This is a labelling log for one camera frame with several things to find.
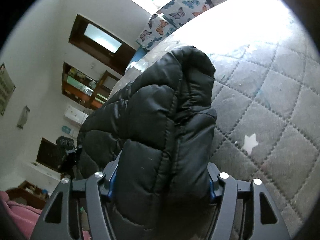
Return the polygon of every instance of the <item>bed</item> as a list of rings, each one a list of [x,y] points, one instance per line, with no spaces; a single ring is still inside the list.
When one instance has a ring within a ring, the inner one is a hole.
[[[320,191],[320,56],[312,40],[279,0],[228,0],[179,28],[135,67],[143,70],[184,44],[205,52],[216,68],[211,162],[236,179],[260,178],[294,236]],[[129,80],[125,75],[114,90]]]

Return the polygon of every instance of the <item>air conditioner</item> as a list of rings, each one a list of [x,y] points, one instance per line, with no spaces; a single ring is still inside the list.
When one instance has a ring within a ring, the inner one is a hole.
[[[81,126],[87,119],[88,115],[73,106],[68,106],[64,116],[73,124]]]

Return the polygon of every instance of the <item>framed picture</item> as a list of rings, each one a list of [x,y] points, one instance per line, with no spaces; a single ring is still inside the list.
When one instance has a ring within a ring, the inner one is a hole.
[[[5,108],[16,89],[4,64],[0,66],[0,114],[4,115]]]

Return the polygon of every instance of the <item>pink blanket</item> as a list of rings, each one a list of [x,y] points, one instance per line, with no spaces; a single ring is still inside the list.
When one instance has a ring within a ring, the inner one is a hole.
[[[33,228],[41,214],[41,209],[35,209],[31,206],[25,206],[18,204],[14,201],[10,201],[6,192],[0,191],[0,199],[10,215],[11,219],[16,223],[17,227],[24,234],[27,239],[30,239]],[[84,240],[89,240],[90,235],[88,231],[82,231]]]

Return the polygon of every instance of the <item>silver bolt head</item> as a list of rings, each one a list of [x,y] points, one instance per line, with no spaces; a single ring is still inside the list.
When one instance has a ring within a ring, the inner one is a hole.
[[[101,178],[101,177],[103,176],[103,172],[102,172],[102,171],[98,171],[98,172],[96,172],[96,173],[94,174],[94,176],[95,176],[96,178]]]
[[[222,179],[227,179],[227,178],[229,178],[229,174],[226,173],[226,172],[221,172],[221,173],[219,174],[219,176],[220,176],[220,178],[222,178]]]
[[[69,178],[63,178],[62,180],[61,180],[61,183],[62,184],[66,184],[66,183],[68,183],[69,182]]]
[[[256,185],[261,185],[262,181],[261,181],[261,179],[253,179],[253,183]]]

